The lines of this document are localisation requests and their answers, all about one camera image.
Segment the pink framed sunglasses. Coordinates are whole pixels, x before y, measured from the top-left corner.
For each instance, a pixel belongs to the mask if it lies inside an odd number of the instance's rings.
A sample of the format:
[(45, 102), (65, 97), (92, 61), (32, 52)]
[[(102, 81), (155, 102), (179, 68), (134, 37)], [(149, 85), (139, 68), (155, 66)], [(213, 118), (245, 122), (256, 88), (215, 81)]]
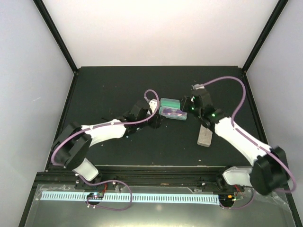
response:
[(179, 109), (164, 108), (162, 113), (165, 116), (183, 116), (183, 112)]

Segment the blue fuzzy glasses case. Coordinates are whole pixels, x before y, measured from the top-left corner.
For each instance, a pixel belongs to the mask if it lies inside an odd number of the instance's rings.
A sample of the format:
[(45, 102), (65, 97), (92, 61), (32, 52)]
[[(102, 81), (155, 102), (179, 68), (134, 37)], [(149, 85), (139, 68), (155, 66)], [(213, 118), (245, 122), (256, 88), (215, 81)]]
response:
[(180, 101), (177, 99), (161, 98), (159, 114), (168, 119), (185, 121), (187, 113), (180, 110)]

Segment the grey fuzzy glasses case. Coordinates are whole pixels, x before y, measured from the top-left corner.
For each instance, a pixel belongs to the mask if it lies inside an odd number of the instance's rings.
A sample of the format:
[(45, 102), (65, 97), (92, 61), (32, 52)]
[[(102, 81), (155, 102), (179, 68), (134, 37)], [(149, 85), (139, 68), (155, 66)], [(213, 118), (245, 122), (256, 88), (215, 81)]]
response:
[(210, 147), (213, 133), (203, 125), (200, 125), (197, 144), (203, 147)]

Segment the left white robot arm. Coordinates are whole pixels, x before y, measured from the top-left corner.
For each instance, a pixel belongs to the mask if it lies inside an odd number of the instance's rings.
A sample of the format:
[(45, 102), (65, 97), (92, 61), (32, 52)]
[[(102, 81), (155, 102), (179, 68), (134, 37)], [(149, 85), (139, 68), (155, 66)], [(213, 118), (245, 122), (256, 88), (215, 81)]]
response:
[(146, 126), (152, 126), (159, 116), (159, 100), (139, 100), (123, 116), (95, 125), (69, 124), (53, 143), (51, 163), (62, 166), (85, 179), (86, 185), (96, 189), (102, 178), (86, 155), (90, 147), (111, 139), (132, 135)]

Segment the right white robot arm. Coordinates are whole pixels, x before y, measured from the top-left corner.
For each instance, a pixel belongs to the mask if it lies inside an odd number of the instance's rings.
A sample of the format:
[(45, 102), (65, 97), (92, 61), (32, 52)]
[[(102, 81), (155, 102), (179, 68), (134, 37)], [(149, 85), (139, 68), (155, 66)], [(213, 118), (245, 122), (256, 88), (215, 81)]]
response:
[(252, 187), (261, 195), (268, 195), (293, 179), (284, 150), (259, 141), (222, 110), (214, 108), (206, 89), (193, 90), (191, 96), (182, 97), (180, 109), (193, 114), (205, 128), (229, 142), (250, 163), (250, 167), (233, 166), (217, 176), (215, 185), (219, 190), (225, 191), (232, 185), (240, 185)]

